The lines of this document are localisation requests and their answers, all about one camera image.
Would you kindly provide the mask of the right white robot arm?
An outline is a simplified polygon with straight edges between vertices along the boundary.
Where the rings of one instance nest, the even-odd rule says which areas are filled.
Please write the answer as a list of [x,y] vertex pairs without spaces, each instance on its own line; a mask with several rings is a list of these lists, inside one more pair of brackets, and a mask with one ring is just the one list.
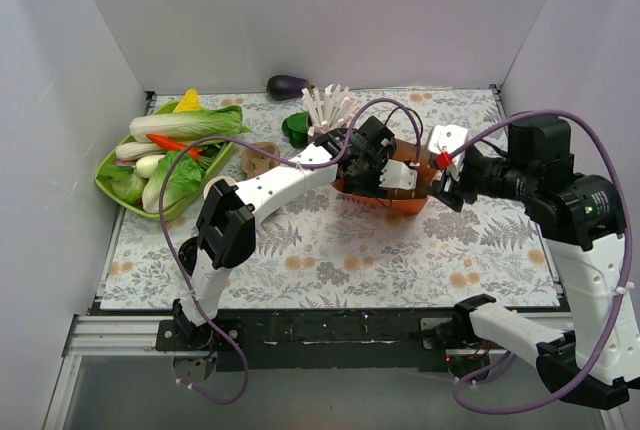
[[546,242],[573,322],[569,330],[547,327],[482,294],[454,307],[454,339],[469,348],[487,340],[524,360],[549,402],[609,410],[639,385],[633,242],[617,173],[574,169],[571,129],[580,124],[560,110],[516,114],[500,123],[508,147],[495,157],[465,128],[437,125],[426,147],[440,175],[428,193],[454,211],[481,196],[521,203]]

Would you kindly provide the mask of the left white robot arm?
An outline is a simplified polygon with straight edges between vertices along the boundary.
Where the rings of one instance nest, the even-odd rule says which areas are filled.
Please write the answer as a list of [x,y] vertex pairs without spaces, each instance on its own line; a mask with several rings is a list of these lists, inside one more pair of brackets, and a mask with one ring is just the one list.
[[213,336],[212,320],[231,270],[248,260],[257,246],[257,227],[272,213],[307,191],[350,179],[355,189],[380,198],[398,189],[411,171],[392,159],[393,133],[370,117],[358,129],[332,130],[292,159],[251,179],[213,183],[197,218],[197,235],[180,248],[190,294],[174,302],[178,337],[193,350]]

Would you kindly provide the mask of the orange paper bag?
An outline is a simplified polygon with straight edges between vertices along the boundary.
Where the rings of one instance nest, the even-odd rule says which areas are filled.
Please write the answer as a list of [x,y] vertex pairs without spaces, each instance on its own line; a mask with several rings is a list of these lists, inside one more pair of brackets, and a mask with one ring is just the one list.
[[338,191],[338,195],[341,198],[374,207],[392,209],[409,215],[417,215],[422,211],[428,200],[428,195],[424,191],[424,188],[431,184],[435,175],[436,170],[429,166],[427,152],[422,149],[415,190],[407,191],[383,188],[381,197],[369,197],[346,192],[346,178],[333,182],[332,186]]

